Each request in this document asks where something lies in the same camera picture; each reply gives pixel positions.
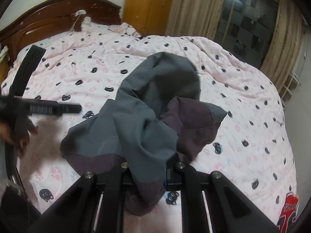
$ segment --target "hand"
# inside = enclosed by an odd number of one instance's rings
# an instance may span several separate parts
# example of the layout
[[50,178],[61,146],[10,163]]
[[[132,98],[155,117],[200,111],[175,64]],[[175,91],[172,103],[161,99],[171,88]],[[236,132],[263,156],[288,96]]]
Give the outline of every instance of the hand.
[[17,117],[15,121],[15,130],[5,121],[0,121],[0,139],[13,145],[17,150],[17,155],[22,158],[25,154],[27,145],[30,142],[29,132],[37,134],[37,128],[27,117]]

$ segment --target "barcode label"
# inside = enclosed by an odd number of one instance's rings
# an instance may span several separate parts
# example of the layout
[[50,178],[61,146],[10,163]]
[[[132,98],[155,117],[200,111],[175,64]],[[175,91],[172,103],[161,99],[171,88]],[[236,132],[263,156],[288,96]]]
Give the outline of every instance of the barcode label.
[[51,115],[52,114],[52,107],[41,106],[41,105],[30,105],[30,112],[32,114]]

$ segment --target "wooden cabinet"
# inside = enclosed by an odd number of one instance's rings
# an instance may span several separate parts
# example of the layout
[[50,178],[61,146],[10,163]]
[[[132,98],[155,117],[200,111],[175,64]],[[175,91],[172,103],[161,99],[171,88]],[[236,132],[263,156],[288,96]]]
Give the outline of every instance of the wooden cabinet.
[[173,0],[126,0],[123,22],[127,22],[144,35],[165,34]]

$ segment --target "black pants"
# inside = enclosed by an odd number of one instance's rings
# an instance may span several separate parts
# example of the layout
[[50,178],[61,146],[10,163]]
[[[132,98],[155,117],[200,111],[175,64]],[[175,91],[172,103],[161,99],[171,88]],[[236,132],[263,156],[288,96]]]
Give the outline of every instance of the black pants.
[[40,215],[33,205],[8,187],[0,207],[0,232],[25,233]]

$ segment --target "bed sheet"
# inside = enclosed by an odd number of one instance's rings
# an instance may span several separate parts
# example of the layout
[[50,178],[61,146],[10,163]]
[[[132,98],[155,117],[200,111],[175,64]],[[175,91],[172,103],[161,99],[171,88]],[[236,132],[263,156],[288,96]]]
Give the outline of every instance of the bed sheet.
[[[166,51],[194,64],[201,101],[228,111],[215,141],[203,148],[192,165],[206,173],[223,172],[276,224],[286,194],[296,194],[296,171],[274,85],[207,38],[139,39],[134,32],[123,23],[112,30],[94,27],[71,33],[50,45],[33,72],[23,97],[80,103],[83,111],[61,118],[31,117],[38,135],[31,137],[20,174],[32,203],[44,212],[79,178],[59,151],[68,129],[97,114],[108,98],[114,99],[123,79],[148,56]],[[2,83],[3,94],[8,94],[20,63],[15,62]],[[43,189],[51,192],[48,198],[42,196]],[[176,205],[166,201],[163,197],[143,217],[126,214],[125,232],[181,232],[180,200]]]

